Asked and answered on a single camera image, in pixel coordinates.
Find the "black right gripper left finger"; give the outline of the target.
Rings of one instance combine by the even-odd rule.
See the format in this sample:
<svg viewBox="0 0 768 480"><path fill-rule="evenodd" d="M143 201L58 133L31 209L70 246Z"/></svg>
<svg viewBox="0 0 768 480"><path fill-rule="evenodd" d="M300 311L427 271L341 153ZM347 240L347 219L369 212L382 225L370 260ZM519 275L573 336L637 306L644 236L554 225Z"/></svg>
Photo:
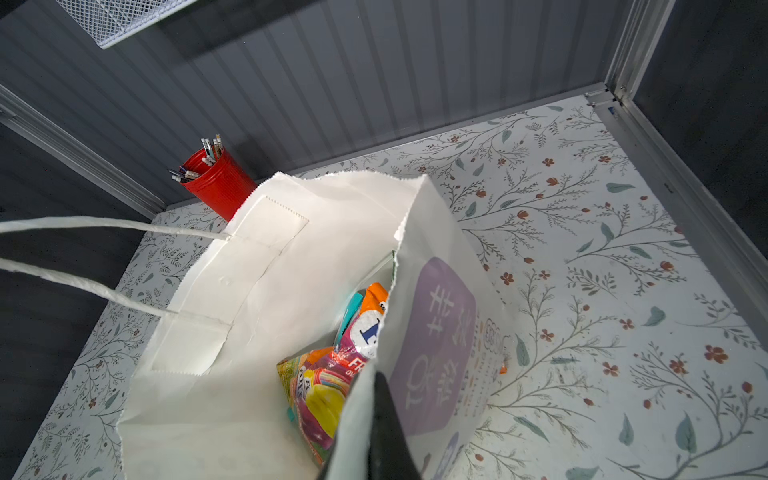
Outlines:
<svg viewBox="0 0 768 480"><path fill-rule="evenodd" d="M318 480L358 480L360 461L355 459L330 459L317 476Z"/></svg>

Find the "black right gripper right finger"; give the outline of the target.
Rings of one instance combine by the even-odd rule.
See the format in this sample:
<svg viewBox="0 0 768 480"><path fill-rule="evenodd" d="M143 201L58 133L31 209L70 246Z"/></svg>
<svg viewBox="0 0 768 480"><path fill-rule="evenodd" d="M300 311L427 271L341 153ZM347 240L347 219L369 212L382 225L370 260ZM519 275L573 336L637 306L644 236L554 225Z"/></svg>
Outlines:
<svg viewBox="0 0 768 480"><path fill-rule="evenodd" d="M408 449L389 385L382 373L375 375L373 420L367 459L370 480L419 480Z"/></svg>

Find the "red Fox's candy packet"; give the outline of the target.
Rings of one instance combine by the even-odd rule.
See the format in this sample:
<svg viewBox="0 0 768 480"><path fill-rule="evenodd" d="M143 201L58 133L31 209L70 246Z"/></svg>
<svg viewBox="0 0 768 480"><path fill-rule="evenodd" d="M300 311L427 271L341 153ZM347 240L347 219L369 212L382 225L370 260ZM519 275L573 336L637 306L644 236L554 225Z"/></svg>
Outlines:
<svg viewBox="0 0 768 480"><path fill-rule="evenodd" d="M308 351L276 366L289 420L318 465L329 457L353 380L376 357L388 299L387 288L370 284L338 345Z"/></svg>

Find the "white printed paper bag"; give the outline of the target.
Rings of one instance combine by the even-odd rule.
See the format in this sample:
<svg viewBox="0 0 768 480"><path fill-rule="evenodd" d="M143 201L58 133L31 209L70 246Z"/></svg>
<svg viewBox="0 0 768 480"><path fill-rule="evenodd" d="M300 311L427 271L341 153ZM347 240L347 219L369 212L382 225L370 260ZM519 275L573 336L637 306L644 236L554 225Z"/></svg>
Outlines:
<svg viewBox="0 0 768 480"><path fill-rule="evenodd" d="M124 383L102 346L67 381L95 401L92 426L52 410L22 479L317 479L367 459L375 375L389 385L420 479L459 479L500 374L511 323L486 268L426 176L278 173L156 307L75 275L5 259L4 271L83 290L156 318ZM276 366L330 347L352 295L389 291L376 357L352 382L328 459L287 415Z"/></svg>

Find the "teal snack packet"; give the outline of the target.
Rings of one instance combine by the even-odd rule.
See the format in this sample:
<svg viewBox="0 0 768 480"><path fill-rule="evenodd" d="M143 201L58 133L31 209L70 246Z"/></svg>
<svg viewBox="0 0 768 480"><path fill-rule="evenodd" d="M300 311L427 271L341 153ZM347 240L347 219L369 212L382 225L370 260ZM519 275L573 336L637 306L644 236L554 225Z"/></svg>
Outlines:
<svg viewBox="0 0 768 480"><path fill-rule="evenodd" d="M349 300L346 309L344 311L344 314L342 316L341 323L339 325L339 329L335 335L334 343L338 345L341 342L341 339L343 338L344 333L350 326L351 322L354 320L354 318L358 315L360 308L362 306L363 300L364 300L364 290L359 290L355 292L351 299Z"/></svg>

